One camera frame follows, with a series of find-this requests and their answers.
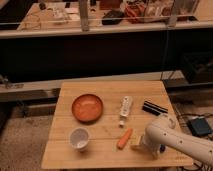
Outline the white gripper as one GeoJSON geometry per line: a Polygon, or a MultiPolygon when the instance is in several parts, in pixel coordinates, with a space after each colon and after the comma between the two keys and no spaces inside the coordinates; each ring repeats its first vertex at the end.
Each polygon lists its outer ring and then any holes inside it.
{"type": "Polygon", "coordinates": [[[148,135],[143,135],[140,140],[140,146],[146,149],[154,158],[166,151],[166,146],[156,143],[150,139],[148,135]]]}

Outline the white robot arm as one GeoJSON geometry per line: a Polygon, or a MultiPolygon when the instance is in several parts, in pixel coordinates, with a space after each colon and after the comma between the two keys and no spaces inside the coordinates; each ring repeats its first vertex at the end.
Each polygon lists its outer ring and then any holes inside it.
{"type": "Polygon", "coordinates": [[[173,117],[160,114],[146,126],[142,143],[153,153],[163,144],[213,167],[213,141],[178,132],[175,126],[173,117]]]}

